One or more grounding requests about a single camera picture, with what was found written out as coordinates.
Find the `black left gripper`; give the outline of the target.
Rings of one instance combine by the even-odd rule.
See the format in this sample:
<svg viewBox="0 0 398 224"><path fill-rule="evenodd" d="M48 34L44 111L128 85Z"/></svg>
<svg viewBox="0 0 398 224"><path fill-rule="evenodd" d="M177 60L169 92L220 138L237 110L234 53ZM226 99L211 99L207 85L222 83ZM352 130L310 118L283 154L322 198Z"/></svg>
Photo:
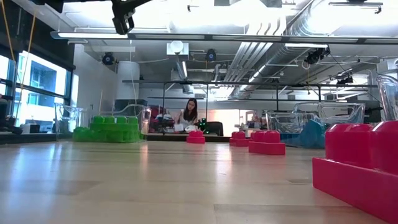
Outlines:
<svg viewBox="0 0 398 224"><path fill-rule="evenodd" d="M116 32L126 35L134 28L132 15L136 8L151 0L111 0L114 17L112 18Z"/></svg>

